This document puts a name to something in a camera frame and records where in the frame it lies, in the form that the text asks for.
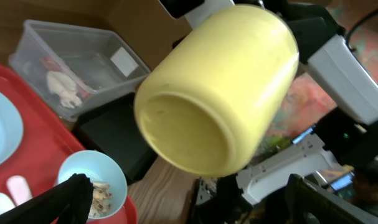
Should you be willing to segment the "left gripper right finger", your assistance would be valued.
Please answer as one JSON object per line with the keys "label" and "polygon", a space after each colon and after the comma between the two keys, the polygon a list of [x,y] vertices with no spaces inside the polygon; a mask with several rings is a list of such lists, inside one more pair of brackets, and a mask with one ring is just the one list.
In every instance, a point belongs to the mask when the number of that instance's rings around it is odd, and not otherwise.
{"label": "left gripper right finger", "polygon": [[307,223],[312,214],[324,224],[378,224],[378,217],[327,192],[298,174],[291,174],[285,200],[296,223]]}

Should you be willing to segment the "light blue bowl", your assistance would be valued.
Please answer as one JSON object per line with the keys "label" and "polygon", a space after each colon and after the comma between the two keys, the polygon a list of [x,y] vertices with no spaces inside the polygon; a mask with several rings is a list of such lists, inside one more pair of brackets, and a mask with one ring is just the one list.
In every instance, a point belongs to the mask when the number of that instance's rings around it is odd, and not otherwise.
{"label": "light blue bowl", "polygon": [[121,210],[126,202],[128,186],[123,171],[112,158],[98,151],[75,152],[63,161],[55,185],[74,174],[85,174],[91,182],[110,186],[108,192],[111,193],[111,198],[105,200],[109,211],[99,217],[89,216],[88,221],[106,221]]}

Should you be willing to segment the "white tissue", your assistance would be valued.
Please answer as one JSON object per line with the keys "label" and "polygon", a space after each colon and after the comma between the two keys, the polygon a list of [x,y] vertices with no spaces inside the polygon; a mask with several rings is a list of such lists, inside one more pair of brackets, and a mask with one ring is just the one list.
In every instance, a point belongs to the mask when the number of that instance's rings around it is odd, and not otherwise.
{"label": "white tissue", "polygon": [[60,104],[64,108],[74,109],[82,104],[82,100],[77,96],[77,84],[68,75],[48,71],[46,79],[49,92],[59,96]]}

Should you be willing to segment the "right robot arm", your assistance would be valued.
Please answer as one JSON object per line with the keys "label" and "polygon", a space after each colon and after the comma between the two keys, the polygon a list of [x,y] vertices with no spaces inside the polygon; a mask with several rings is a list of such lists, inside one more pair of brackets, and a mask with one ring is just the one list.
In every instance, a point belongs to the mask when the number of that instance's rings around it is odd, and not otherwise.
{"label": "right robot arm", "polygon": [[295,138],[287,150],[237,174],[237,187],[252,204],[282,188],[291,174],[362,165],[378,155],[378,85],[351,52],[351,33],[321,6],[287,1],[258,5],[286,20],[300,62],[337,107]]}

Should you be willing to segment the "yellow cup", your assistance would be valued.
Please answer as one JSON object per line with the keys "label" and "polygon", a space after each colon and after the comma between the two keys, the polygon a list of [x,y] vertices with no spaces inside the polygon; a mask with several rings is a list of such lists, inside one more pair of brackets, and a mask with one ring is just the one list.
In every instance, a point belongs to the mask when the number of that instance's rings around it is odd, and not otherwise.
{"label": "yellow cup", "polygon": [[276,14],[236,5],[206,19],[141,83],[139,130],[165,161],[204,177],[245,167],[296,74],[299,50]]}

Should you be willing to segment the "rice and peanut shells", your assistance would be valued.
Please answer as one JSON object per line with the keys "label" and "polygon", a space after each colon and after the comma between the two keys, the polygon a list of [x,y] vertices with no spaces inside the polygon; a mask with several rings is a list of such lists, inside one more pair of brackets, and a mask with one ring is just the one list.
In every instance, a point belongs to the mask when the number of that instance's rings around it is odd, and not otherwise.
{"label": "rice and peanut shells", "polygon": [[100,218],[105,216],[111,209],[109,200],[112,194],[109,193],[110,185],[103,182],[93,182],[93,199],[88,214],[89,218]]}

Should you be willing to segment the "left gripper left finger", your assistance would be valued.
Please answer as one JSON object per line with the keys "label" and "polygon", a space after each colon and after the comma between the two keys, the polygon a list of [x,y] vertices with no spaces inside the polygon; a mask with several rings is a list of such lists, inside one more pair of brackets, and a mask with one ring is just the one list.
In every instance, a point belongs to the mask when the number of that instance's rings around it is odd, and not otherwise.
{"label": "left gripper left finger", "polygon": [[84,174],[68,180],[0,215],[0,224],[86,224],[94,186]]}

